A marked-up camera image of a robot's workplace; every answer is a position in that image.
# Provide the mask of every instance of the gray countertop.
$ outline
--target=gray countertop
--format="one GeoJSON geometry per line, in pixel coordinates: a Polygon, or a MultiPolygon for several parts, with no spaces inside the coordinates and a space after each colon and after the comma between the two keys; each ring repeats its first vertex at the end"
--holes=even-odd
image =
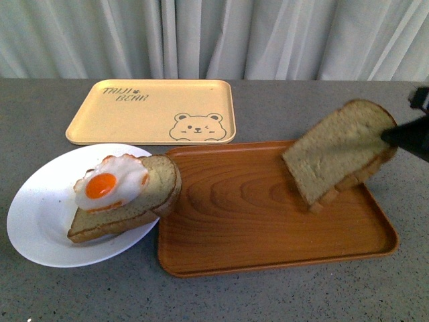
{"type": "MultiPolygon", "coordinates": [[[[7,236],[9,206],[37,169],[79,148],[64,132],[96,82],[0,79],[0,321],[429,321],[429,164],[401,149],[367,182],[400,236],[391,256],[179,279],[158,262],[158,227],[90,266],[51,268],[19,255],[7,236]]],[[[417,83],[229,83],[233,142],[298,138],[354,98],[383,105],[399,124],[422,116],[407,101],[417,83]]]]}

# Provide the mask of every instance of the fried egg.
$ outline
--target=fried egg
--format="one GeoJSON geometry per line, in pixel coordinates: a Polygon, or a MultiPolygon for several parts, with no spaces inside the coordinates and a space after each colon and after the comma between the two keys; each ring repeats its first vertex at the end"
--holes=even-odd
{"type": "Polygon", "coordinates": [[[147,168],[135,156],[107,156],[76,182],[75,202],[89,213],[116,209],[134,200],[148,182],[147,168]]]}

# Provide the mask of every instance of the cream tray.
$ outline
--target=cream tray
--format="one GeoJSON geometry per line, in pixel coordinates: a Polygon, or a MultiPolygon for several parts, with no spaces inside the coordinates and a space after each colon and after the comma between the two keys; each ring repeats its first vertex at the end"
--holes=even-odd
{"type": "Polygon", "coordinates": [[[221,80],[102,80],[66,130],[74,144],[223,144],[235,136],[231,87],[221,80]]]}

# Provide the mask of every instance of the white plate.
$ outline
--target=white plate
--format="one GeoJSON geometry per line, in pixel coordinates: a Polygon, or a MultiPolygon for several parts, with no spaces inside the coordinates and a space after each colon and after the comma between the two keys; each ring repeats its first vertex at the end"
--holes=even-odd
{"type": "Polygon", "coordinates": [[[57,157],[36,171],[20,188],[7,215],[7,233],[15,249],[32,262],[77,267],[112,258],[143,238],[158,222],[74,244],[67,238],[77,206],[73,185],[85,171],[109,155],[151,154],[126,144],[97,144],[57,157]]]}

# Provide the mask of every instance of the bread crust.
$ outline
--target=bread crust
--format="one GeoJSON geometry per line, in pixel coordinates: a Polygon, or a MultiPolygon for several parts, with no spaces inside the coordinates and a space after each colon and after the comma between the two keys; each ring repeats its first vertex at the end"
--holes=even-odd
{"type": "MultiPolygon", "coordinates": [[[[344,108],[347,108],[349,105],[355,103],[369,103],[372,105],[376,105],[379,107],[381,111],[383,111],[391,120],[394,126],[397,125],[395,119],[384,109],[381,105],[374,103],[372,101],[364,100],[364,99],[353,99],[351,101],[346,102],[340,109],[333,111],[332,113],[340,113],[344,108]]],[[[311,134],[312,131],[323,122],[324,119],[321,119],[318,123],[312,126],[306,132],[306,135],[311,134]]],[[[313,202],[313,204],[308,205],[308,210],[311,213],[319,213],[321,212],[331,201],[333,201],[342,191],[350,189],[358,184],[365,182],[370,176],[378,172],[381,165],[391,160],[397,151],[397,146],[390,146],[382,151],[380,154],[376,155],[372,160],[370,160],[366,165],[361,167],[360,169],[346,175],[340,182],[336,183],[330,189],[328,189],[318,200],[313,202]]],[[[301,191],[298,186],[298,191],[301,194],[302,198],[306,201],[305,194],[301,191]]]]}
{"type": "Polygon", "coordinates": [[[84,229],[71,234],[70,231],[67,234],[67,238],[74,243],[87,242],[88,240],[96,239],[108,234],[123,233],[124,231],[131,230],[147,223],[151,223],[158,218],[153,212],[147,210],[138,216],[129,218],[122,221],[114,221],[106,223],[97,227],[84,229]]]}
{"type": "Polygon", "coordinates": [[[167,217],[168,215],[170,215],[174,211],[176,203],[180,197],[180,191],[182,190],[182,179],[180,176],[179,168],[177,167],[175,162],[167,155],[154,154],[153,156],[149,156],[149,157],[140,157],[140,160],[143,160],[144,158],[151,158],[151,157],[157,157],[157,156],[168,158],[170,162],[174,165],[174,170],[175,170],[174,187],[163,202],[151,207],[150,209],[146,209],[142,211],[142,213],[134,217],[130,217],[130,218],[122,219],[118,221],[112,221],[103,225],[90,227],[88,229],[83,229],[80,231],[74,231],[74,228],[75,228],[74,224],[76,220],[76,216],[75,216],[72,222],[71,228],[67,233],[67,238],[74,243],[87,242],[89,240],[96,239],[107,234],[123,233],[124,231],[151,223],[160,217],[167,217]]]}

